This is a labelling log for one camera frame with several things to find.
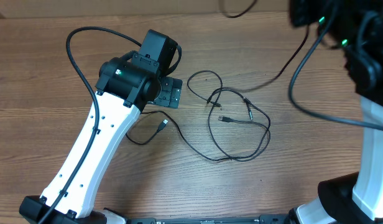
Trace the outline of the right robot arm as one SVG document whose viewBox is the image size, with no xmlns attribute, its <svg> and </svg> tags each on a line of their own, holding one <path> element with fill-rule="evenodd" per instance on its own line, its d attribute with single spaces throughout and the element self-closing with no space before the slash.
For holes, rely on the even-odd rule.
<svg viewBox="0 0 383 224">
<path fill-rule="evenodd" d="M 330 35 L 361 97 L 362 120 L 314 111 L 310 116 L 362 127 L 358 172 L 318 184 L 318 196 L 291 209 L 286 223 L 383 223 L 383 1 L 290 1 L 294 27 L 317 23 Z"/>
</svg>

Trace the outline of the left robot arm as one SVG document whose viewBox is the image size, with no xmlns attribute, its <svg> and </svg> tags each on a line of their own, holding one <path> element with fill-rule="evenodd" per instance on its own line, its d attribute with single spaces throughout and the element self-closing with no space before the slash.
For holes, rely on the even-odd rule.
<svg viewBox="0 0 383 224">
<path fill-rule="evenodd" d="M 136 51 L 102 64 L 88 118 L 57 175 L 40 195 L 23 199 L 19 213 L 29 223 L 126 223 L 95 199 L 116 149 L 148 104 L 176 108 L 182 81 L 170 74 L 182 57 L 169 36 L 149 30 Z"/>
</svg>

